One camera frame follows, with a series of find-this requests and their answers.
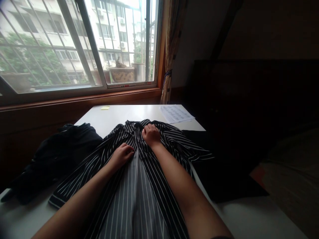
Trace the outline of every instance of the table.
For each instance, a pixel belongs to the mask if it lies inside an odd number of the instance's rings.
[[[90,123],[104,138],[117,124],[124,123],[126,120],[150,119],[166,122],[159,110],[160,105],[117,105],[110,106],[109,110],[101,110],[101,107],[91,108],[75,125]],[[195,119],[176,123],[174,126],[181,130],[205,131]],[[197,184],[236,239],[307,238],[269,197],[213,203],[208,198],[194,168],[193,171]],[[56,212],[48,205],[48,200],[55,188],[56,185],[46,189],[26,206],[19,205],[15,199],[0,204],[0,225],[3,225],[6,234],[4,238],[32,237]],[[0,194],[0,198],[6,192],[7,190]]]

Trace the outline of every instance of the hand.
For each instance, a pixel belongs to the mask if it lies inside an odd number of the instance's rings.
[[[126,143],[121,144],[113,153],[107,164],[119,170],[134,154],[134,148]]]
[[[161,144],[158,128],[153,124],[148,124],[142,131],[142,137],[151,148],[157,144]]]

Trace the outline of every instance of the black and white striped shirt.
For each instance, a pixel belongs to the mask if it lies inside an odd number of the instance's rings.
[[[178,203],[155,154],[142,138],[142,130],[149,123],[159,129],[162,144],[192,177],[189,161],[213,158],[209,151],[196,146],[172,125],[148,119],[117,125],[62,181],[49,200],[60,208],[108,162],[117,147],[127,143],[134,148],[133,159],[105,185],[81,237],[188,238]]]

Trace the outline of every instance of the air conditioner unit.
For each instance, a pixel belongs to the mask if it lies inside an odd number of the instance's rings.
[[[100,19],[104,19],[104,15],[101,10],[97,10],[97,14],[99,15]]]

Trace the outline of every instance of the paper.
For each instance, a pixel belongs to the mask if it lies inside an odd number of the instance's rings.
[[[102,108],[101,108],[101,110],[108,110],[110,108],[110,106],[103,106]]]
[[[177,105],[160,106],[159,109],[162,112],[167,123],[191,121],[195,118],[194,116],[190,115],[186,110],[182,109]]]

